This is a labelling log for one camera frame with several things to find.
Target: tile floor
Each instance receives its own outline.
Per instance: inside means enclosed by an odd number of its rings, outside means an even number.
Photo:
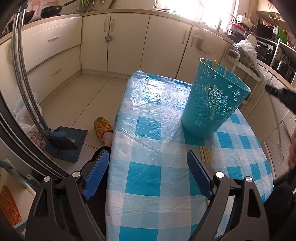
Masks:
[[[94,132],[93,122],[102,116],[114,123],[126,83],[125,79],[81,73],[43,106],[42,114],[51,129],[66,126],[88,130],[76,163],[53,158],[67,173],[80,170],[103,146]]]

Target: human hand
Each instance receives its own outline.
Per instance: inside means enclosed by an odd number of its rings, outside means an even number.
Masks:
[[[292,135],[292,144],[290,146],[290,155],[288,156],[288,165],[289,168],[292,170],[296,166],[296,128]]]

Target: blue gripper pad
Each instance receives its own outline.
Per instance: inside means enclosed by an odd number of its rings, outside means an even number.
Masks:
[[[85,181],[85,189],[83,191],[83,197],[88,200],[96,193],[96,190],[102,180],[102,177],[109,165],[109,153],[104,151],[93,169],[87,176]]]
[[[202,195],[212,200],[214,193],[211,188],[211,180],[192,151],[187,153],[187,164]]]

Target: blue and white tablecloth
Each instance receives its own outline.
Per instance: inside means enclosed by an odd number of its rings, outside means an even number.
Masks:
[[[120,105],[106,196],[108,241],[188,240],[206,210],[206,198],[186,163],[189,150],[211,150],[216,171],[251,176],[265,201],[272,189],[269,163],[237,109],[210,139],[183,129],[180,117],[191,85],[134,73]],[[231,198],[219,227],[226,228]]]

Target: black wok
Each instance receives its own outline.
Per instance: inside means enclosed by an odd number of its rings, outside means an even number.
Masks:
[[[28,11],[25,13],[25,16],[24,16],[24,25],[27,24],[33,17],[35,11]],[[8,30],[11,31],[12,30],[12,24],[13,24],[13,20],[9,22],[9,24],[7,25],[8,27]]]
[[[76,2],[76,0],[72,0],[70,2],[67,2],[65,3],[63,6],[49,6],[49,7],[45,7],[44,9],[41,10],[41,18],[50,18],[50,17],[53,17],[53,16],[57,16],[63,7],[71,4],[71,3],[74,3]]]

